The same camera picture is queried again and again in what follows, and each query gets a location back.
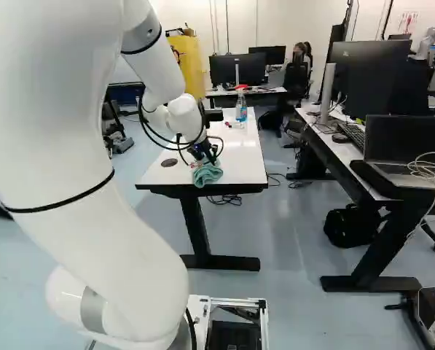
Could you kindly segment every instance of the computer mouse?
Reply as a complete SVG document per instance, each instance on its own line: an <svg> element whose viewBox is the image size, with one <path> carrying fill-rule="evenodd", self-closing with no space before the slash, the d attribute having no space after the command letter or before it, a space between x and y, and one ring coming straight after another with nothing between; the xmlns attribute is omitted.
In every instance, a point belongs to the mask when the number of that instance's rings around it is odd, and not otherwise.
<svg viewBox="0 0 435 350"><path fill-rule="evenodd" d="M332 135L332 141L336 144L347 144L350 142L350 138L348 136L342 135L341 133L335 133Z"/></svg>

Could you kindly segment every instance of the keyboard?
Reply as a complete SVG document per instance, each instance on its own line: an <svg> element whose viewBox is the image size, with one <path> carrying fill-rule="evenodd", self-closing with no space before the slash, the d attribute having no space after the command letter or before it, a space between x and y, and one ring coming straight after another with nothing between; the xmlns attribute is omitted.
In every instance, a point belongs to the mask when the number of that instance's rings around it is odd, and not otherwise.
<svg viewBox="0 0 435 350"><path fill-rule="evenodd" d="M344 124L342 122L339 122L337 128L350 138L353 144L359 148L361 153L364 153L365 134L362 129L354 124Z"/></svg>

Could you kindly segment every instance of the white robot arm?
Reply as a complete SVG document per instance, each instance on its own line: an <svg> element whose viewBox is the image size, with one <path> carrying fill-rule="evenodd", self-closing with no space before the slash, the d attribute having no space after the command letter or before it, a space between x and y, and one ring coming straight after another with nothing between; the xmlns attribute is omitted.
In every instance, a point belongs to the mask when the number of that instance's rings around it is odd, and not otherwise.
<svg viewBox="0 0 435 350"><path fill-rule="evenodd" d="M410 56L414 60L424 61L428 59L429 50L435 43L435 28L429 28L426 36L421 40L416 55Z"/></svg>
<svg viewBox="0 0 435 350"><path fill-rule="evenodd" d="M145 118L194 140L196 102L147 0L0 0L0 199L60 263L47 282L60 317L110 346L166 350L187 270L111 180L100 115L120 50Z"/></svg>

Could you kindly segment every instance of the teal cloth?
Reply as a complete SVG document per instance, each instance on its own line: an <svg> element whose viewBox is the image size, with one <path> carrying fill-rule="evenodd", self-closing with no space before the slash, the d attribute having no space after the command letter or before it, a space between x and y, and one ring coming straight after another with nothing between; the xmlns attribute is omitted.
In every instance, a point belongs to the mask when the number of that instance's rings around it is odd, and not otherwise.
<svg viewBox="0 0 435 350"><path fill-rule="evenodd" d="M204 163L207 163L208 160L205 158L203 160ZM207 184L212 184L217 181L224 175L222 169L220 169L220 163L217 160L216 165L212 165L212 163L207 163L204 166L197 167L193 171L193 183L197 188L203 188Z"/></svg>

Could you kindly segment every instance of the woman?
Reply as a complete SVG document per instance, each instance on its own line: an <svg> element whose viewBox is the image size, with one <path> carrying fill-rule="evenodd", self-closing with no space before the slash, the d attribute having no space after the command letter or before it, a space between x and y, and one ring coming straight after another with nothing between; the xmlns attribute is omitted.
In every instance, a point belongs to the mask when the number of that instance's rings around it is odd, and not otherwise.
<svg viewBox="0 0 435 350"><path fill-rule="evenodd" d="M295 46L293 46L293 55L291 58L292 63L296 63L297 61L303 62L305 59L307 48L306 45L302 42L297 42Z"/></svg>
<svg viewBox="0 0 435 350"><path fill-rule="evenodd" d="M311 44L310 42L304 42L303 44L305 44L306 46L306 57L308 57L310 59L310 70L313 69L313 50L311 48Z"/></svg>
<svg viewBox="0 0 435 350"><path fill-rule="evenodd" d="M301 63L301 62L306 62L308 64L308 71L311 70L311 62L309 61L309 58L306 56L307 53L307 47L304 43L302 42L297 42L294 46L293 46L293 52L291 54L291 61L286 61L283 64L282 69L285 70L285 68L287 67L287 65L289 63Z"/></svg>

